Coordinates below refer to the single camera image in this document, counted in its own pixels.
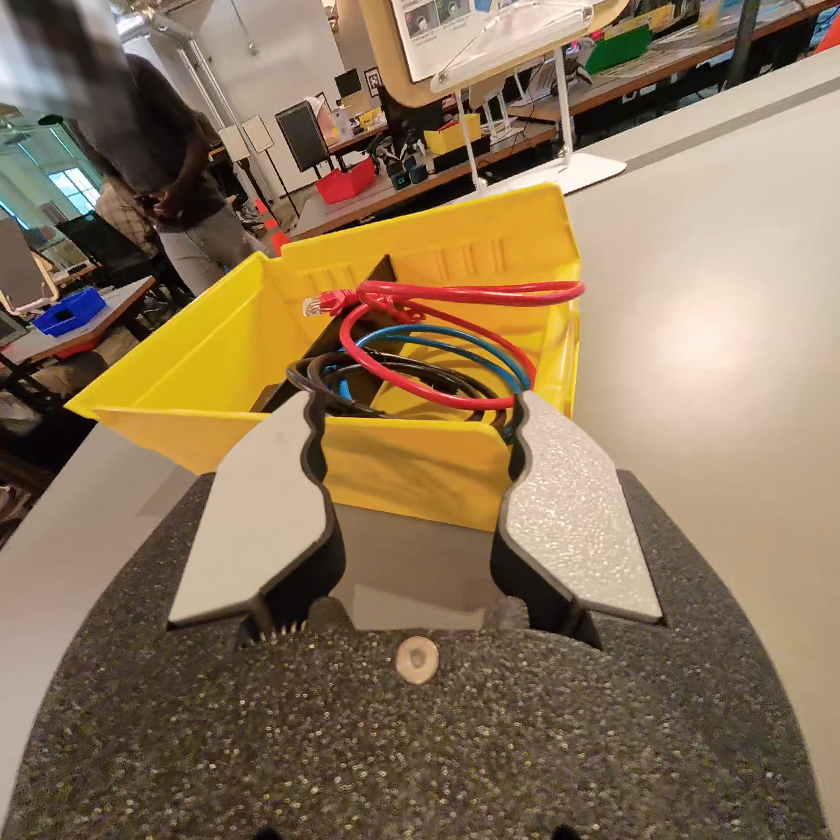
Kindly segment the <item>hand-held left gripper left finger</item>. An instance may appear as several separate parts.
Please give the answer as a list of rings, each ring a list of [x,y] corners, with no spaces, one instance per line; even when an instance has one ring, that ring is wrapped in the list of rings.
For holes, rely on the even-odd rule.
[[[224,457],[167,616],[180,631],[241,619],[252,641],[347,624],[330,598],[346,570],[340,521],[325,485],[325,409],[299,392]]]

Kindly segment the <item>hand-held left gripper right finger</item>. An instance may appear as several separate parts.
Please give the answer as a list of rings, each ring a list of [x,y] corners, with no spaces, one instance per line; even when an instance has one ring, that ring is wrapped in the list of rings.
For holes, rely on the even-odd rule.
[[[664,623],[612,459],[536,392],[515,398],[508,474],[490,575],[528,630],[600,648],[598,616]]]

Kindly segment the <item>large yellow plastic bin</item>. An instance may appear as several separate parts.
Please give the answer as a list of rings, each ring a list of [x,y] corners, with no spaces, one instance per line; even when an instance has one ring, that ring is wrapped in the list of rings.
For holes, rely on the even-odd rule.
[[[302,303],[357,287],[382,257],[424,287],[577,280],[581,258],[558,183],[443,206],[293,242],[255,255],[140,343],[68,403],[196,475],[266,419],[252,407],[328,326]],[[333,501],[492,532],[510,484],[510,448],[389,385],[396,419],[328,417],[322,445]]]

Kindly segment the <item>small grey table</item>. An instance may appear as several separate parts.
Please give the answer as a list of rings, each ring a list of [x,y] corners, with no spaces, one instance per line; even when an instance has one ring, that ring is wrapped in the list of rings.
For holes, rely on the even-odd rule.
[[[58,337],[50,337],[33,329],[2,348],[2,365],[26,366],[49,358],[67,358],[79,352],[94,350],[111,327],[122,325],[141,338],[148,330],[139,323],[143,299],[156,286],[152,276],[104,295],[106,306],[87,324]]]

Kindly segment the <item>blue plastic bin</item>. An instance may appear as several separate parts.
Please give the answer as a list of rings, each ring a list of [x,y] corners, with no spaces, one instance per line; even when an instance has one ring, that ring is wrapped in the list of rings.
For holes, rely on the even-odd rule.
[[[36,330],[51,338],[58,338],[87,325],[107,306],[107,302],[95,287],[84,287],[37,316],[32,324]]]

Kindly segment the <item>red plastic bin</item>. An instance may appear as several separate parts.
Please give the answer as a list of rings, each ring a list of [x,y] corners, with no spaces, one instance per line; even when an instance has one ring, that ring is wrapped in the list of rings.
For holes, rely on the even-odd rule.
[[[328,205],[349,201],[368,189],[377,176],[375,157],[364,155],[361,162],[348,171],[331,171],[317,181],[321,199]]]

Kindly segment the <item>long wooden workbench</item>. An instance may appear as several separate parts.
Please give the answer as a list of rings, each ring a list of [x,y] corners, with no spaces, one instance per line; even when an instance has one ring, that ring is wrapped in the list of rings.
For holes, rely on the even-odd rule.
[[[512,136],[491,145],[488,152],[477,157],[479,175],[486,175],[501,161],[551,142],[558,132],[557,125],[548,122],[517,120],[513,128]],[[340,203],[327,204],[320,195],[315,195],[303,206],[297,223],[289,232],[289,238],[298,241],[331,233],[367,217],[400,207],[465,177],[471,177],[467,162],[439,174],[431,172],[426,180],[418,184],[409,183],[400,190],[396,190],[391,178],[382,173],[360,195]]]
[[[752,32],[752,40],[775,35],[802,21],[816,18],[836,7],[838,2],[806,1],[762,4]],[[570,114],[578,116],[602,105],[622,100],[637,91],[651,88],[674,75],[697,67],[719,56],[732,53],[738,24],[706,33],[696,26],[651,43],[639,57],[594,74],[591,85],[576,81],[570,85]]]

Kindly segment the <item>white sheet stand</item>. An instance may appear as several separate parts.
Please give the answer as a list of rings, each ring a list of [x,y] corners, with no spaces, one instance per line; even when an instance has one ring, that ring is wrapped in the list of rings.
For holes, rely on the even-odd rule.
[[[574,150],[564,47],[609,25],[626,6],[627,1],[492,2],[478,33],[432,76],[433,92],[456,96],[458,121],[477,197],[542,183],[555,184],[564,195],[569,195],[624,172],[627,165],[622,161]],[[560,106],[562,144],[557,159],[530,174],[516,175],[488,186],[478,174],[461,93],[486,79],[504,77],[510,70],[516,72],[532,58],[546,56],[550,51]]]

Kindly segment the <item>white board on stand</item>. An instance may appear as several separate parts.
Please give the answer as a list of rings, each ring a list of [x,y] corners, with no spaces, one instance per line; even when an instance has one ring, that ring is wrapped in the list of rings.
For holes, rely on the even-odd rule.
[[[266,152],[274,146],[267,125],[259,115],[247,119],[241,125],[221,128],[218,135],[234,161],[248,159],[252,154]]]

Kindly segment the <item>black display panel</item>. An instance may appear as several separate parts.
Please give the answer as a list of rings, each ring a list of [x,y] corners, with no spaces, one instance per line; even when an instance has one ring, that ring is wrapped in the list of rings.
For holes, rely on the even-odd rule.
[[[309,100],[304,99],[276,113],[275,121],[300,173],[317,170],[324,162],[333,166],[331,153]]]

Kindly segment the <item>small yellow plastic bin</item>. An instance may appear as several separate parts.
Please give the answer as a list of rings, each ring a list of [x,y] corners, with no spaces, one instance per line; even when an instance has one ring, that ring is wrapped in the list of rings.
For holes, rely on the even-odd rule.
[[[437,130],[424,131],[423,142],[427,150],[434,155],[448,154],[464,147],[466,140],[471,144],[480,140],[480,116],[476,113],[467,114],[464,123],[466,133],[460,120],[451,120]]]

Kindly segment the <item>green plastic bin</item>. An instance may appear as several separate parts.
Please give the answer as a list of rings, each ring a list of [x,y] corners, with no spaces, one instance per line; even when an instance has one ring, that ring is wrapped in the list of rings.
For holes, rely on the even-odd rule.
[[[653,34],[647,24],[629,29],[611,38],[597,40],[584,69],[590,76],[593,76],[635,60],[644,54],[652,40]]]

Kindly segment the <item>printed instruction sheet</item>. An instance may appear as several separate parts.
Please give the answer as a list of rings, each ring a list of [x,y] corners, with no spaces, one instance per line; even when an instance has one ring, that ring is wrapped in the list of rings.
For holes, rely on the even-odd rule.
[[[465,81],[558,43],[594,17],[594,2],[392,2],[413,81]]]

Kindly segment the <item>grey lamp pole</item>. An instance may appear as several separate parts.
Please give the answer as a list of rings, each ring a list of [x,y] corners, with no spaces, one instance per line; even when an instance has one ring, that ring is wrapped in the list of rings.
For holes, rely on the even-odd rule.
[[[755,26],[760,13],[761,1],[744,1],[738,20],[738,30],[732,55],[729,61],[728,74],[724,88],[730,90],[743,83],[747,65],[749,63],[749,52],[753,42]]]

